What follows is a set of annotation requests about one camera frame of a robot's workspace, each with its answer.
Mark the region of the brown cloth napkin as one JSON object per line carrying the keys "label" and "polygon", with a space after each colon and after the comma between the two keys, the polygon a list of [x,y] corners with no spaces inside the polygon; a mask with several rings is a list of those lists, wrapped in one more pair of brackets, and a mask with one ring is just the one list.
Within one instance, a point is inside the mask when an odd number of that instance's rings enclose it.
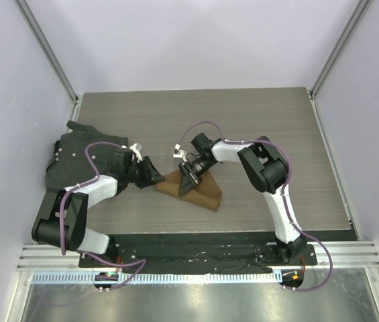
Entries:
{"label": "brown cloth napkin", "polygon": [[165,193],[181,201],[200,206],[204,209],[218,211],[221,204],[222,191],[209,171],[201,176],[201,183],[183,197],[178,196],[181,183],[180,171],[175,170],[167,174],[164,178],[164,182],[160,182],[155,186],[156,191]]}

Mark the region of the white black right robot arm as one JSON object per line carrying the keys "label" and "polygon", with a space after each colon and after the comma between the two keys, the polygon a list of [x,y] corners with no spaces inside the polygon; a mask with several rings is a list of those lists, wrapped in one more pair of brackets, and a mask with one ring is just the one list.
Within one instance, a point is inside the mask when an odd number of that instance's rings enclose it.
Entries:
{"label": "white black right robot arm", "polygon": [[181,182],[178,196],[183,197],[199,186],[202,175],[217,163],[241,164],[252,186],[263,194],[273,218],[278,259],[294,264],[302,256],[307,240],[296,220],[289,194],[291,174],[288,160],[267,137],[252,141],[210,140],[204,133],[195,136],[191,144],[198,156],[189,161],[180,145],[175,145],[174,157],[183,159],[178,167]]}

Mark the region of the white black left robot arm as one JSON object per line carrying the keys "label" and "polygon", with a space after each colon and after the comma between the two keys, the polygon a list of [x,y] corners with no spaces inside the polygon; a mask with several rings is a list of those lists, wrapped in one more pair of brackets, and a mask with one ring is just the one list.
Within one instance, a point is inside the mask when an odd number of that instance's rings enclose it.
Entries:
{"label": "white black left robot arm", "polygon": [[32,239],[39,244],[72,252],[94,254],[104,268],[116,263],[117,250],[112,237],[87,227],[88,210],[123,192],[129,184],[139,189],[164,182],[148,156],[138,158],[134,151],[119,149],[105,174],[66,186],[47,189],[32,227]]}

